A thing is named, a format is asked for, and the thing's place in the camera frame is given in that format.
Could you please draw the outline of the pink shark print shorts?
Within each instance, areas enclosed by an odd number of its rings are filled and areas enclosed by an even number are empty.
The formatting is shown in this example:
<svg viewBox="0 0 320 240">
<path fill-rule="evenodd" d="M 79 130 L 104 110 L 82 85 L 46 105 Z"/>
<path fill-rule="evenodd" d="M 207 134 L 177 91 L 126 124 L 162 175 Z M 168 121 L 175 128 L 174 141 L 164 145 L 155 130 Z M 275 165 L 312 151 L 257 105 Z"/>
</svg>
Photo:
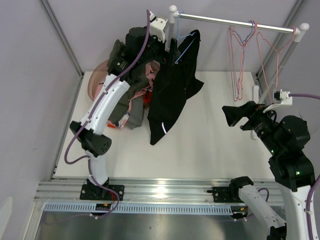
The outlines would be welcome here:
<svg viewBox="0 0 320 240">
<path fill-rule="evenodd" d="M 142 125 L 144 95 L 151 95 L 153 83 L 160 69 L 156 61 L 145 65 L 145 73 L 137 78 L 129 90 L 121 97 L 112 111 L 107 126 L 111 128 L 129 127 L 131 130 Z"/>
</svg>

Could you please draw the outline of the black shorts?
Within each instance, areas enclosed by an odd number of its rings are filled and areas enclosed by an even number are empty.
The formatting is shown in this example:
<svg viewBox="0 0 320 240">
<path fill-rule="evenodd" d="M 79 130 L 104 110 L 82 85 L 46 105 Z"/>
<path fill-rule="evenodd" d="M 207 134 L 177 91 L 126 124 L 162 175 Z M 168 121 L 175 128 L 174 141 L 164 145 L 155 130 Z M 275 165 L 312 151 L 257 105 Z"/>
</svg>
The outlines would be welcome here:
<svg viewBox="0 0 320 240">
<path fill-rule="evenodd" d="M 172 66 L 161 64 L 156 74 L 147 115 L 150 144 L 157 144 L 177 122 L 187 100 L 196 95 L 204 83 L 196 78 L 201 42 L 195 29 L 178 47 L 181 56 Z"/>
</svg>

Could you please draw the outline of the olive green shorts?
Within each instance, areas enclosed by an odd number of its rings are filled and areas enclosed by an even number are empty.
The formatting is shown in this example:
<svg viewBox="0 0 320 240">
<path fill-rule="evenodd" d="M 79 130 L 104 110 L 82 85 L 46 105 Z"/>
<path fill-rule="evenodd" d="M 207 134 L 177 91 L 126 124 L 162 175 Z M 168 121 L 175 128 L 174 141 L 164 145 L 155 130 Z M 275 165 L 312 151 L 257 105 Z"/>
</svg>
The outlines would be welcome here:
<svg viewBox="0 0 320 240">
<path fill-rule="evenodd" d="M 112 51 L 109 55 L 108 59 L 108 73 L 111 73 L 112 70 L 116 67 L 116 58 L 123 57 L 125 50 L 125 44 L 118 39 L 115 41 Z M 116 106 L 114 107 L 112 113 L 110 114 L 109 121 L 119 127 L 122 128 L 129 116 L 131 110 L 132 100 L 139 96 L 142 96 L 146 93 L 149 88 L 149 80 L 146 77 L 146 65 L 139 66 L 136 68 L 137 76 L 131 76 L 127 80 L 133 81 L 132 85 L 129 89 L 123 94 L 120 98 Z"/>
</svg>

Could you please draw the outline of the grey shorts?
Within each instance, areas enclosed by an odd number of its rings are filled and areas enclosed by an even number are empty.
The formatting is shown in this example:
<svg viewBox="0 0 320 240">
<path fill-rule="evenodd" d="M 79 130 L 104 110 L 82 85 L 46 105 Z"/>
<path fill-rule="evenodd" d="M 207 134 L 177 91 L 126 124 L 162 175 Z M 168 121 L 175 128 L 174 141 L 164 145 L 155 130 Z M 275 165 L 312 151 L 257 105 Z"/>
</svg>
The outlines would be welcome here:
<svg viewBox="0 0 320 240">
<path fill-rule="evenodd" d="M 143 117 L 144 117 L 144 101 L 143 101 L 143 96 L 141 95 L 134 98 L 131 101 L 129 118 L 125 126 L 130 130 L 141 127 L 143 123 Z"/>
</svg>

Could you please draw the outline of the pink hanger of orange shorts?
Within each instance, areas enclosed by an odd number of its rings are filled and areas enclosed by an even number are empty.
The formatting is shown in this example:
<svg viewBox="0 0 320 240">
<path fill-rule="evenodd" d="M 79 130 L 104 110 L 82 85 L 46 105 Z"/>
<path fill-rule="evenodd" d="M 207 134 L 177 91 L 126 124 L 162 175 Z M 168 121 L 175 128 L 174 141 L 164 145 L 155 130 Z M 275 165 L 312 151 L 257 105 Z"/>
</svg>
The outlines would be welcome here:
<svg viewBox="0 0 320 240">
<path fill-rule="evenodd" d="M 275 87 L 277 88 L 278 86 L 278 76 L 280 74 L 280 56 L 281 56 L 281 53 L 282 51 L 288 46 L 288 45 L 292 45 L 292 44 L 295 44 L 297 43 L 297 39 L 300 37 L 301 35 L 301 32 L 298 28 L 296 27 L 292 27 L 291 28 L 292 32 L 291 32 L 291 38 L 290 40 L 284 44 L 281 48 L 277 49 L 275 48 L 267 38 L 264 37 L 264 35 L 259 31 L 257 34 L 256 34 L 256 43 L 257 43 L 257 49 L 258 49 L 258 55 L 259 55 L 259 59 L 260 59 L 260 62 L 261 62 L 261 73 L 262 73 L 262 76 L 264 78 L 264 81 L 265 81 L 265 92 L 267 92 L 269 95 L 270 95 L 270 89 L 273 87 L 274 83 L 275 83 Z M 261 51 L 260 51 L 260 44 L 259 44 L 259 37 L 261 37 L 261 39 L 263 41 L 265 41 L 270 47 L 271 47 L 271 51 L 274 51 L 276 53 L 276 70 L 275 70 L 275 75 L 274 77 L 272 78 L 273 80 L 275 80 L 275 82 L 273 82 L 272 80 L 269 82 L 268 79 L 267 79 L 267 75 L 266 75 L 266 66 L 267 64 L 264 63 L 263 59 L 262 59 L 262 56 L 261 56 Z"/>
</svg>

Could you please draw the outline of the orange shorts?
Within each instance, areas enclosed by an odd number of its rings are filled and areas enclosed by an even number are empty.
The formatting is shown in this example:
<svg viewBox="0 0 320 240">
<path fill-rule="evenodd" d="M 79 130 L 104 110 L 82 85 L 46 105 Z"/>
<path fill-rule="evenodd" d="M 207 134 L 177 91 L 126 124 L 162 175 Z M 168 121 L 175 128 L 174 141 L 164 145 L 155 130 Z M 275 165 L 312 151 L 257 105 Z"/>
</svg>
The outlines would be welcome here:
<svg viewBox="0 0 320 240">
<path fill-rule="evenodd" d="M 142 97 L 143 97 L 143 103 L 149 104 L 152 100 L 152 92 L 148 91 Z"/>
</svg>

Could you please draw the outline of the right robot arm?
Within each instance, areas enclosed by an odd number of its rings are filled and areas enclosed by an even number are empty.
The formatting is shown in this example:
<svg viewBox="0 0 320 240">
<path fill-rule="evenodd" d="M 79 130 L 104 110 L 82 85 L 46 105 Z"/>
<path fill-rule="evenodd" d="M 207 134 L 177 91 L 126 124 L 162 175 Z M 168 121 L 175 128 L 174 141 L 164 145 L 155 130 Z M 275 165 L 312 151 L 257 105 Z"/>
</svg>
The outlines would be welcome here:
<svg viewBox="0 0 320 240">
<path fill-rule="evenodd" d="M 318 240 L 314 214 L 314 193 L 320 184 L 312 162 L 303 152 L 311 139 L 308 124 L 294 115 L 277 121 L 275 105 L 248 101 L 241 106 L 223 106 L 228 126 L 241 119 L 243 131 L 254 131 L 270 152 L 269 168 L 282 195 L 285 218 L 281 218 L 261 197 L 248 176 L 231 179 L 228 196 L 243 202 L 267 233 L 268 240 Z"/>
</svg>

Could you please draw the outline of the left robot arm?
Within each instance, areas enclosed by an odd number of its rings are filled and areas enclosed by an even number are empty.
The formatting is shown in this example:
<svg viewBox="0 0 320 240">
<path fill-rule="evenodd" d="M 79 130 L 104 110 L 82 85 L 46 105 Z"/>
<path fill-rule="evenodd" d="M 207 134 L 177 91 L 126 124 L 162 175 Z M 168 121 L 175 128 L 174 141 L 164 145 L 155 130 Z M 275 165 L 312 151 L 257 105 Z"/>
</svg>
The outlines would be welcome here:
<svg viewBox="0 0 320 240">
<path fill-rule="evenodd" d="M 141 83 L 146 64 L 156 61 L 173 65 L 179 55 L 178 41 L 171 38 L 170 48 L 166 40 L 151 31 L 150 27 L 134 27 L 129 30 L 125 42 L 116 41 L 108 61 L 104 83 L 90 109 L 80 121 L 69 125 L 88 159 L 89 176 L 81 188 L 81 200 L 122 200 L 118 190 L 109 185 L 106 153 L 112 140 L 104 130 L 113 110 L 126 93 Z"/>
</svg>

